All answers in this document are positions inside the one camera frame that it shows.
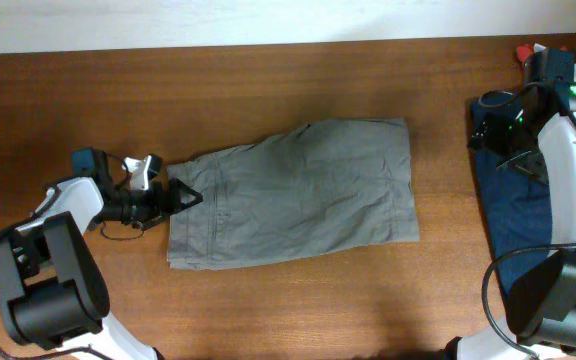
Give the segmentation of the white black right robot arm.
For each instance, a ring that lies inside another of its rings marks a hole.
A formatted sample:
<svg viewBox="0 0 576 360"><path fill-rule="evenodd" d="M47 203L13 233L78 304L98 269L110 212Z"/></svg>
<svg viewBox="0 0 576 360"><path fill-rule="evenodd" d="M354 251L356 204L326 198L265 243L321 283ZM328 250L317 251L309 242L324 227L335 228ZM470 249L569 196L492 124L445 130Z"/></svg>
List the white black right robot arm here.
<svg viewBox="0 0 576 360"><path fill-rule="evenodd" d="M576 59L522 46L523 83L470 105L475 175L503 318L450 341L445 359L576 356Z"/></svg>

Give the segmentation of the grey shorts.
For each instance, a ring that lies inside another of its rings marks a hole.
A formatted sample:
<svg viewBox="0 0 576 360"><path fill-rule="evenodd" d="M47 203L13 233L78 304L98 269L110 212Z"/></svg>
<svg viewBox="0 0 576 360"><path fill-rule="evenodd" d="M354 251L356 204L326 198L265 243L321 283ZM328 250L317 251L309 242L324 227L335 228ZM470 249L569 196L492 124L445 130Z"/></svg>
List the grey shorts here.
<svg viewBox="0 0 576 360"><path fill-rule="evenodd" d="M172 216L167 260L225 270L416 242L402 119L330 119L171 165L200 204Z"/></svg>

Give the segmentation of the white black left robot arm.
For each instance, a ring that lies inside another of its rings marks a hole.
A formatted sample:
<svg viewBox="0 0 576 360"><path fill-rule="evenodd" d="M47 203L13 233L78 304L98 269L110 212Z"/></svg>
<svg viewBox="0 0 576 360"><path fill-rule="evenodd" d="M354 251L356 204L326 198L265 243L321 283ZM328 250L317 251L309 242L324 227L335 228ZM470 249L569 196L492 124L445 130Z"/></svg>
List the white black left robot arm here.
<svg viewBox="0 0 576 360"><path fill-rule="evenodd" d="M155 154L120 159L125 176L116 183L111 157L93 147L73 152L72 175L47 185L45 199L28 218L0 231L3 326L16 344L41 348L44 359L163 357L112 314L84 234L110 222L146 232L203 197L179 179L159 182L162 160ZM0 345L0 358L10 356Z"/></svg>

